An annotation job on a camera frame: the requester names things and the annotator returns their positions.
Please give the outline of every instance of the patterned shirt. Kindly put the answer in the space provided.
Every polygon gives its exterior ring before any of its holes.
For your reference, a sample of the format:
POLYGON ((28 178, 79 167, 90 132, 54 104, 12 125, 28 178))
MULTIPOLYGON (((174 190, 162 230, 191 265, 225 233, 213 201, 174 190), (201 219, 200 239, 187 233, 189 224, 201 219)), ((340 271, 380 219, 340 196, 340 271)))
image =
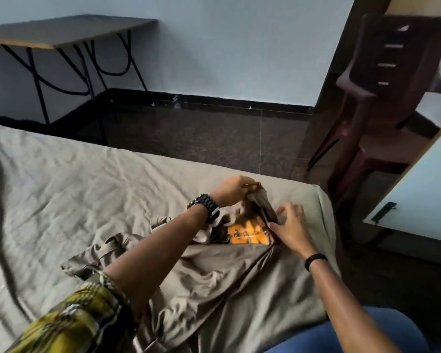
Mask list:
POLYGON ((129 300, 106 274, 95 273, 6 352, 130 352, 136 331, 129 300))

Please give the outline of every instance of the black wristband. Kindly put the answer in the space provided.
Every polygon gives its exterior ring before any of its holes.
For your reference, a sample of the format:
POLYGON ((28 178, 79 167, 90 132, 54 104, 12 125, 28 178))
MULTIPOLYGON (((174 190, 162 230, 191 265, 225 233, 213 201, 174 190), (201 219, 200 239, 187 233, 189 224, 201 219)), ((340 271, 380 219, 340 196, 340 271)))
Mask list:
POLYGON ((306 262, 304 263, 304 266, 306 267, 307 271, 310 271, 309 267, 310 267, 310 264, 312 264, 312 261, 317 260, 317 259, 325 259, 326 261, 328 261, 327 257, 323 254, 311 255, 307 258, 306 262))

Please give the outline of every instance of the jeans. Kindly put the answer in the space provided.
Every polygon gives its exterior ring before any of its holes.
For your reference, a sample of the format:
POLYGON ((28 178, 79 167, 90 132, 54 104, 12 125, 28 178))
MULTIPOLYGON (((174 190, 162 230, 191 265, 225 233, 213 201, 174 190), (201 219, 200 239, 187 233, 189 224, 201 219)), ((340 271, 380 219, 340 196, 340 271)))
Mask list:
MULTIPOLYGON (((404 353, 429 353, 428 343, 413 321, 391 308, 365 307, 380 329, 404 353)), ((300 332, 267 353, 342 353, 330 321, 300 332)))

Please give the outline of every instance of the table top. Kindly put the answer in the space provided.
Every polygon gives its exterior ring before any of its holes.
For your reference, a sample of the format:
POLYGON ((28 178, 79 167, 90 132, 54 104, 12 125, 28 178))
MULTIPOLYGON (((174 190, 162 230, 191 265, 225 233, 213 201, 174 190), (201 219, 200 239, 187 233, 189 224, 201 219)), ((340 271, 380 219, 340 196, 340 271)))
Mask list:
POLYGON ((79 15, 0 25, 0 44, 55 49, 134 29, 153 19, 79 15))

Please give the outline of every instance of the sleeve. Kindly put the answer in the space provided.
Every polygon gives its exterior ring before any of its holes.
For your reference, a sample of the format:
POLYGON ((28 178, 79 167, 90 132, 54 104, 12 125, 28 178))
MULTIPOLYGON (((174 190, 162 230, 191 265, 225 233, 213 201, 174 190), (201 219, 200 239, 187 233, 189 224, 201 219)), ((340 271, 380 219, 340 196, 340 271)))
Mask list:
POLYGON ((6 352, 130 352, 136 332, 129 300, 106 274, 95 273, 6 352))

